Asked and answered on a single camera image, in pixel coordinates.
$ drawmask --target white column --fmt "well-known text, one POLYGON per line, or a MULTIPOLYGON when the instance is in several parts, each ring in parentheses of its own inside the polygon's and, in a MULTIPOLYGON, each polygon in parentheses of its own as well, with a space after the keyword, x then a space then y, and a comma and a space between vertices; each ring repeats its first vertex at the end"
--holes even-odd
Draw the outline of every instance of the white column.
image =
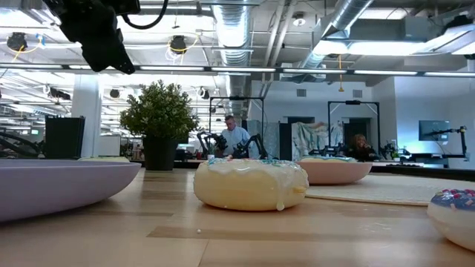
POLYGON ((72 117, 85 117, 82 157, 98 156, 103 89, 98 75, 75 75, 72 117))

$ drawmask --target white icing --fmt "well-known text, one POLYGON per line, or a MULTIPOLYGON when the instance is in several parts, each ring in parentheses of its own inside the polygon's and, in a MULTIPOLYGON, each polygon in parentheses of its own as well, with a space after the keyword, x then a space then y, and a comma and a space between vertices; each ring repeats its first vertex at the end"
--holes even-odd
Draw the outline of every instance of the white icing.
POLYGON ((215 160, 213 162, 207 162, 208 170, 218 172, 219 174, 227 175, 231 172, 238 172, 245 175, 252 171, 264 171, 272 178, 275 179, 278 199, 276 208, 278 211, 285 209, 284 196, 287 192, 292 190, 292 177, 295 172, 300 172, 300 175, 304 175, 307 179, 307 173, 293 162, 287 161, 260 161, 251 159, 233 159, 233 160, 215 160))

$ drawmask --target pink bowl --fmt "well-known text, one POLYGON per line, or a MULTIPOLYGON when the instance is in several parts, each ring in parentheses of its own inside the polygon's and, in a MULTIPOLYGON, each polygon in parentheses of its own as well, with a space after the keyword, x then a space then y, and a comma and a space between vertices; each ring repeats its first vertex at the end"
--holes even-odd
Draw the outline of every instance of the pink bowl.
POLYGON ((371 171, 371 162, 297 162, 309 175, 310 185, 356 182, 371 171))

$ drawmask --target ductwork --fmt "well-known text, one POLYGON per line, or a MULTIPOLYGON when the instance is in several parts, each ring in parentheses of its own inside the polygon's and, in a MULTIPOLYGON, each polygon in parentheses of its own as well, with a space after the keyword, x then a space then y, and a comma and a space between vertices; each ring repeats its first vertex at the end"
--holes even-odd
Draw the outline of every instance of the ductwork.
MULTIPOLYGON (((213 5, 214 17, 216 18, 216 34, 219 45, 236 50, 222 50, 221 60, 225 66, 249 66, 249 51, 240 48, 249 46, 249 17, 250 7, 241 5, 213 5)), ((227 76, 226 92, 228 96, 249 96, 249 76, 227 76)), ((231 112, 235 115, 239 103, 230 102, 231 112)))
MULTIPOLYGON (((348 37, 348 31, 361 16, 361 14, 373 3, 373 0, 339 0, 335 5, 335 11, 328 15, 328 18, 322 18, 318 21, 315 31, 317 43, 324 37, 343 33, 343 37, 348 37)), ((317 68, 324 60, 326 55, 314 53, 314 49, 299 64, 301 68, 317 68)), ((298 75, 287 78, 292 82, 315 82, 317 78, 311 75, 298 75)))

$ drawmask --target desk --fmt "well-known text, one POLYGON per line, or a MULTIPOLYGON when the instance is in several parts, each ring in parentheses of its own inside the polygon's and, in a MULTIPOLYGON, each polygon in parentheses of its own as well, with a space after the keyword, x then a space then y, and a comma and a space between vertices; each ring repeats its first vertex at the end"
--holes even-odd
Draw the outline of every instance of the desk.
MULTIPOLYGON (((373 162, 373 166, 388 166, 388 165, 401 165, 400 162, 373 162)), ((419 163, 419 162, 404 162, 402 164, 403 166, 405 165, 416 165, 419 167, 424 167, 424 163, 419 163)))
POLYGON ((141 171, 107 201, 0 227, 0 266, 472 266, 426 209, 305 199, 282 212, 203 205, 194 172, 141 171))

